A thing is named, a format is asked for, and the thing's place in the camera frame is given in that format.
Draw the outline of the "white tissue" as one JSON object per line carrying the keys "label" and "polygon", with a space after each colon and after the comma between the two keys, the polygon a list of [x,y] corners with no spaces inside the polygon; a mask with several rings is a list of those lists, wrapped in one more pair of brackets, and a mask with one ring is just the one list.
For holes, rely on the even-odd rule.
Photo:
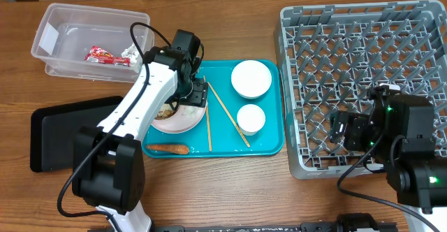
{"label": "white tissue", "polygon": [[200,115],[200,112],[203,108],[195,107],[195,106],[184,106],[184,111],[182,113],[182,116],[184,118],[192,119],[195,118],[196,115]]}

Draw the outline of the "red snack wrapper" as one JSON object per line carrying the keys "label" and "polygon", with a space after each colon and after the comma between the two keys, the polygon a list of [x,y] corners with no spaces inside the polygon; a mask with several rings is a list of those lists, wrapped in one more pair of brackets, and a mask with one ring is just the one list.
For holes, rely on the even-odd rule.
{"label": "red snack wrapper", "polygon": [[85,61],[99,64],[112,64],[129,67],[130,59],[127,57],[115,57],[108,51],[98,46],[93,46],[89,53],[85,56]]}

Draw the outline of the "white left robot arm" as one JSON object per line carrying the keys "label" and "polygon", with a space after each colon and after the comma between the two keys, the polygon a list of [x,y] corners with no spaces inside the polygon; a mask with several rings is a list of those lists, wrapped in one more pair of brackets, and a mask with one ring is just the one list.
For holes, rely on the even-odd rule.
{"label": "white left robot arm", "polygon": [[202,44],[153,47],[122,102],[97,126],[74,140],[73,173],[65,188],[93,206],[113,231],[150,231],[140,198],[145,186],[142,142],[164,103],[171,99],[205,107],[207,85],[195,77]]}

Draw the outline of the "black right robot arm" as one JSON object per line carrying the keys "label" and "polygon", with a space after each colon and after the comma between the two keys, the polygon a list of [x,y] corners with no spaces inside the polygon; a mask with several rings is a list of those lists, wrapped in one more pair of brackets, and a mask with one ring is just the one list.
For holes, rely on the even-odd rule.
{"label": "black right robot arm", "polygon": [[445,231],[446,160],[434,153],[434,106],[425,97],[405,94],[392,84],[370,87],[367,98],[374,102],[370,113],[338,110],[331,114],[329,139],[342,141],[349,151],[363,152],[358,165],[368,159],[381,164],[397,202],[343,188],[342,181],[355,166],[339,177],[337,189],[402,211],[410,231]]}

